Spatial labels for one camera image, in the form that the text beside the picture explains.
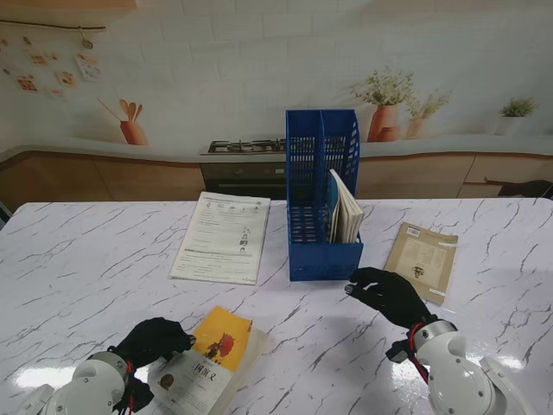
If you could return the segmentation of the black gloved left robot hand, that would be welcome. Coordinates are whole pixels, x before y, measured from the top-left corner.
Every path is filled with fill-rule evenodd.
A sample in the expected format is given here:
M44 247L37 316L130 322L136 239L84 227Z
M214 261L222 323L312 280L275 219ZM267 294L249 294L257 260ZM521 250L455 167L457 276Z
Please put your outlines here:
M187 334L178 322L155 317L140 322L117 346L110 346L108 351L137 370L160 357L169 361L174 353L190 350L195 342L195 336Z

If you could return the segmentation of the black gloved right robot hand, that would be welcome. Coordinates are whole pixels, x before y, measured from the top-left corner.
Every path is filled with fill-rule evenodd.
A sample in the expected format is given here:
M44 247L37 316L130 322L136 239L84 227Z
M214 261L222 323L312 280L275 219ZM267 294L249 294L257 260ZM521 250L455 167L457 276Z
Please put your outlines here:
M413 329L419 323L436 319L411 283L395 272L359 268L349 278L345 292L398 327Z

